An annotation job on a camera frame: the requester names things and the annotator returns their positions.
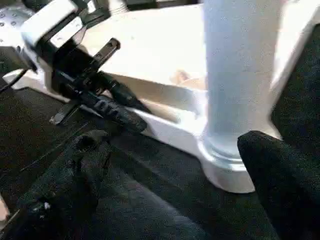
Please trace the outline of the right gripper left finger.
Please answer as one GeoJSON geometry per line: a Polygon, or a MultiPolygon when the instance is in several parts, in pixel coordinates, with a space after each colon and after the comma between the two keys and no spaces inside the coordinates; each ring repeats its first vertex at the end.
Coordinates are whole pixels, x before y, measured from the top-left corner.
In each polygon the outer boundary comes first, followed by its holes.
{"type": "Polygon", "coordinates": [[[76,137],[20,198],[2,240],[64,240],[96,210],[111,148],[104,130],[76,137]]]}

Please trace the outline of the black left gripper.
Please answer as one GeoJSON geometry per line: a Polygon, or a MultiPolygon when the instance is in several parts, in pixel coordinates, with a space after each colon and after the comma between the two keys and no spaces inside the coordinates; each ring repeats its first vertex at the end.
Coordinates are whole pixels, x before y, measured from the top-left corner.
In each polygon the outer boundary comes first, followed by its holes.
{"type": "Polygon", "coordinates": [[[111,38],[94,56],[81,45],[64,52],[63,58],[55,63],[52,87],[69,101],[51,118],[51,123],[62,124],[83,105],[128,130],[143,132],[147,128],[147,123],[140,116],[124,107],[152,113],[130,88],[103,71],[99,72],[101,81],[94,80],[99,68],[120,47],[120,42],[111,38]],[[115,101],[107,96],[99,96],[105,89],[115,101]]]}

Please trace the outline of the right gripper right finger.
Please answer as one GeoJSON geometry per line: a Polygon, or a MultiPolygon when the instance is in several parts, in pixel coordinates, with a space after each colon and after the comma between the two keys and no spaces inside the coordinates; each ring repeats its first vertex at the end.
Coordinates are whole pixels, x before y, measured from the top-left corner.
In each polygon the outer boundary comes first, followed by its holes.
{"type": "Polygon", "coordinates": [[[261,131],[237,139],[258,199],[282,240],[320,238],[320,162],[261,131]]]}

